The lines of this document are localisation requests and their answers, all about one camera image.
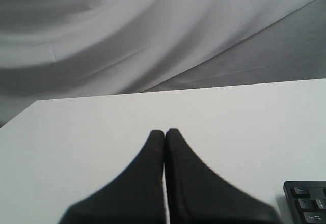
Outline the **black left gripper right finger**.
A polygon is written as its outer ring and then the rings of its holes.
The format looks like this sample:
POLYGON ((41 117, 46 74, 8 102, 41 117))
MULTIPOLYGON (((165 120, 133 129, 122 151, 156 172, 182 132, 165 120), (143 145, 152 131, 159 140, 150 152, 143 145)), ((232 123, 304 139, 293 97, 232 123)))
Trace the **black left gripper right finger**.
POLYGON ((278 223, 272 206, 212 171, 178 129, 166 133, 164 156, 171 223, 278 223))

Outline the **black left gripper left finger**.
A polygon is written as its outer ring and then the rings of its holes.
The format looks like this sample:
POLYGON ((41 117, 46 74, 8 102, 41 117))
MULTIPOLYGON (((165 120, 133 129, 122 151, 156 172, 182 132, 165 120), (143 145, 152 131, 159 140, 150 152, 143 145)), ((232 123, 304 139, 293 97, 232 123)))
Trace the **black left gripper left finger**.
POLYGON ((71 205, 60 223, 164 223, 162 131, 152 130, 138 155, 112 182, 71 205))

